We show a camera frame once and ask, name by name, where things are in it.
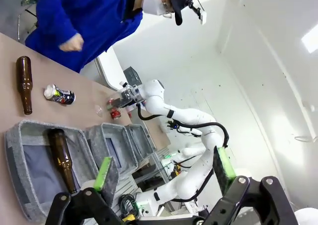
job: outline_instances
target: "fist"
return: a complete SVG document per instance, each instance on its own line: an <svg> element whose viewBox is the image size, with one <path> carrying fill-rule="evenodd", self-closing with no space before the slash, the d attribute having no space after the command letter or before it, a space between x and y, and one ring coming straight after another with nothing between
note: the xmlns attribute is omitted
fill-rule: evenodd
<svg viewBox="0 0 318 225"><path fill-rule="evenodd" d="M76 33L71 39L69 39L67 42L63 43L59 46L60 50L63 50L64 52L69 51L81 51L83 48L84 40L81 37L80 34Z"/></svg>

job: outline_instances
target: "beer bottle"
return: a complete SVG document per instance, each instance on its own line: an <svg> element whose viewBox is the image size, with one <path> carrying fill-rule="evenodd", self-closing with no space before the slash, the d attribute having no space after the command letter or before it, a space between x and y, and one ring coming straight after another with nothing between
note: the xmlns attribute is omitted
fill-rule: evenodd
<svg viewBox="0 0 318 225"><path fill-rule="evenodd" d="M27 56L22 56L16 61L16 81L18 92L20 93L25 115L32 113L31 90L33 88L31 60Z"/></svg>
<svg viewBox="0 0 318 225"><path fill-rule="evenodd" d="M62 129L49 129L48 138L56 168L61 173L68 191L71 194L76 193L77 190L72 174L72 159L64 131Z"/></svg>

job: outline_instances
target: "chair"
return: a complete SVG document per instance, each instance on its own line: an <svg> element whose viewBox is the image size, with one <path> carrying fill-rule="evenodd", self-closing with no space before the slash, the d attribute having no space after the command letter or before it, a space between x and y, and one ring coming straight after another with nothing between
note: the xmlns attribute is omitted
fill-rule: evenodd
<svg viewBox="0 0 318 225"><path fill-rule="evenodd" d="M29 8L32 6L32 5L34 5L34 4L37 4L37 2L38 2L39 0L22 0L21 1L21 6L28 6L24 11L26 11L28 14L31 14L31 15L33 15L33 16L35 16L36 17L36 14L34 14L34 13L32 13L30 10L29 10ZM21 15L23 14L23 12L18 16L18 42L20 42L20 18L21 18ZM27 31L27 33L29 34L31 31L32 31L32 29L34 28L34 27L37 27L38 26L38 24L37 24L37 22L31 27L31 29L29 29L28 31Z"/></svg>

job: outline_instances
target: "screw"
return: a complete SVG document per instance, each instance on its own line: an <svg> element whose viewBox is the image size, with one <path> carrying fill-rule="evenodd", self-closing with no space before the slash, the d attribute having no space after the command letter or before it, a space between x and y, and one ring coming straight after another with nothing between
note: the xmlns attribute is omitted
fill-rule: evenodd
<svg viewBox="0 0 318 225"><path fill-rule="evenodd" d="M241 177L241 178L238 179L238 181L239 181L241 184L245 184L246 179L244 179L244 178Z"/></svg>
<svg viewBox="0 0 318 225"><path fill-rule="evenodd" d="M267 179L266 180L266 183L268 183L269 185L271 185L273 183L273 180L272 179Z"/></svg>

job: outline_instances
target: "gray fabric bin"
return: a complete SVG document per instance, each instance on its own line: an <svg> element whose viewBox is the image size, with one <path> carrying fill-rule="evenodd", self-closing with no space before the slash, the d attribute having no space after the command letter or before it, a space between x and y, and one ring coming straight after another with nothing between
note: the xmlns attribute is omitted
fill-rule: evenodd
<svg viewBox="0 0 318 225"><path fill-rule="evenodd" d="M98 168L104 157L112 156L117 162L120 180L127 178L137 169L138 163L124 126L103 123L88 128L86 137Z"/></svg>
<svg viewBox="0 0 318 225"><path fill-rule="evenodd" d="M152 144L148 140L147 134L142 125L130 124L126 126L130 142L132 144L136 159L141 163L155 152Z"/></svg>
<svg viewBox="0 0 318 225"><path fill-rule="evenodd" d="M93 180L98 175L97 166L82 131L28 120L15 125L5 133L6 158L20 205L26 217L34 223L45 222L56 193L67 192L61 175L54 164L48 162L50 160L49 156L47 162L45 162L48 164L43 165L42 168L39 165L34 166L36 168L29 166L30 161L37 163L45 160L45 151L49 151L46 130L51 128L61 128L65 132L73 161L72 169L77 187L80 188L84 182ZM29 153L30 150L37 151L35 156ZM43 184L46 178L37 176L37 174L34 175L38 170L42 170L42 173L50 173L45 176L49 177L51 181ZM108 190L107 194L109 195L111 192L115 194L115 189L114 191ZM106 195L105 188L102 189L101 193L104 196Z"/></svg>

